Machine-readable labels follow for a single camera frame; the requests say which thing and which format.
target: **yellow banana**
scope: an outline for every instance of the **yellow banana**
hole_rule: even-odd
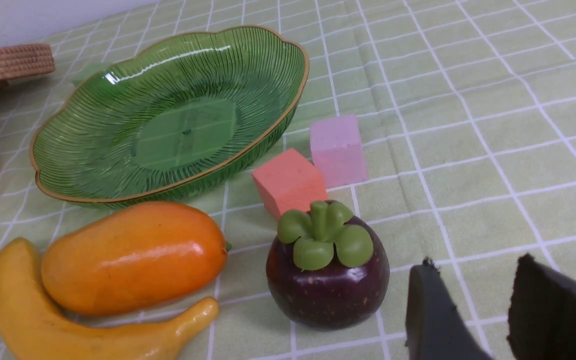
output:
[[[48,297],[40,266],[39,251],[23,237],[0,251],[0,334],[18,360],[176,360],[219,312],[206,297],[164,322],[83,326]]]

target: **tablecloth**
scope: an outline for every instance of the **tablecloth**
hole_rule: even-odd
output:
[[[483,349],[505,337],[517,258],[576,279],[576,0],[165,0],[38,41],[57,69],[0,93],[0,248],[51,240],[109,214],[49,198],[28,146],[87,64],[116,62],[182,32],[263,25],[302,44],[310,76],[286,148],[310,157],[309,125],[356,114],[370,179],[329,189],[381,237],[391,266],[381,309],[315,332],[274,304],[265,261],[276,222],[250,170],[188,204],[233,244],[219,280],[178,303],[93,326],[164,319],[203,296],[222,309],[188,360],[403,360],[408,269],[430,256]],[[0,359],[13,357],[2,345]]]

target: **bowl base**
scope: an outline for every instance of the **bowl base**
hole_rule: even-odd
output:
[[[133,144],[140,166],[167,171],[217,153],[237,131],[237,106],[224,98],[203,97],[153,117]]]

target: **purple fruit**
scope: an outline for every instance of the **purple fruit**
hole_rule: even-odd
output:
[[[337,201],[279,219],[265,264],[270,294],[292,321],[318,330],[350,328],[384,301],[391,274],[382,242]]]

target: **green glass bowl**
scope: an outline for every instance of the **green glass bowl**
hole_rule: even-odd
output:
[[[308,73],[306,50],[261,26],[164,39],[87,78],[37,130],[36,184],[84,207],[195,196],[281,138]]]

